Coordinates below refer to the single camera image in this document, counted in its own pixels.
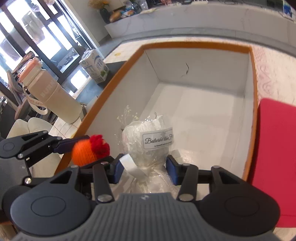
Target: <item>white cardboard box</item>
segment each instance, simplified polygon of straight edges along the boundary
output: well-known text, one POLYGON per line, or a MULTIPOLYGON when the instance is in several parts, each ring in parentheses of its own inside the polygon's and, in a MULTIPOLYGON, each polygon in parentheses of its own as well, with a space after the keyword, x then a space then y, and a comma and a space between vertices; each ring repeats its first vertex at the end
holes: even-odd
POLYGON ((79 64, 97 84, 106 80, 109 69, 95 49, 86 50, 79 64))

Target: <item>beige water bottle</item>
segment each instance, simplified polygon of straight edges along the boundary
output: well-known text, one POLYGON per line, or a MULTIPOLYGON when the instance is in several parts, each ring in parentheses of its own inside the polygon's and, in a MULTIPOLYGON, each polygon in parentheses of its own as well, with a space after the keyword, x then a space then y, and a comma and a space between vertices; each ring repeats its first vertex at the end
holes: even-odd
POLYGON ((28 62, 20 74, 20 82, 40 102, 68 124, 75 122, 82 106, 73 99, 45 70, 38 58, 28 62))

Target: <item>metal screw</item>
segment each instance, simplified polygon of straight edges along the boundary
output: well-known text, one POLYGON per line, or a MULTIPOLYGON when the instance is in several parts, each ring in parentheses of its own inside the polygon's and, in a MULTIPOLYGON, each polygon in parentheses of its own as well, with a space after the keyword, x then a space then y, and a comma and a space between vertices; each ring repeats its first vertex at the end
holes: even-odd
POLYGON ((32 179, 29 177, 26 177, 24 182, 25 182, 25 184, 30 184, 32 182, 32 179))
POLYGON ((141 196, 141 199, 142 200, 147 200, 147 199, 149 199, 149 196, 145 194, 145 195, 141 196))
POLYGON ((113 199, 113 197, 109 194, 102 194, 98 196, 99 202, 110 202, 113 199))
POLYGON ((193 196, 189 193, 184 193, 179 196, 179 199, 182 202, 190 202, 191 200, 193 200, 193 196))

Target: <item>knitted toy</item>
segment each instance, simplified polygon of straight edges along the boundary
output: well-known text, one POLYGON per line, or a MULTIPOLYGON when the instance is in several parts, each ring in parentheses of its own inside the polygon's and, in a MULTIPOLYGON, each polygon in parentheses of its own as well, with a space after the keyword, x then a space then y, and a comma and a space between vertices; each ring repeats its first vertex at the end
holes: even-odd
POLYGON ((72 161, 81 167, 109 155, 109 144, 102 135, 93 135, 89 139, 78 141, 72 149, 72 161))

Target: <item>plastic wrapped gift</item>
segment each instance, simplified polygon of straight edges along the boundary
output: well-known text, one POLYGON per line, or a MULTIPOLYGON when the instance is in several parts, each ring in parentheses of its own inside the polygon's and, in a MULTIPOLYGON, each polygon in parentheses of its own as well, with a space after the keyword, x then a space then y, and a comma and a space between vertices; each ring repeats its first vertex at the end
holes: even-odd
POLYGON ((164 163, 173 143, 173 129, 162 115, 154 120, 133 121, 122 133, 125 170, 133 176, 130 192, 171 192, 177 195, 164 163))

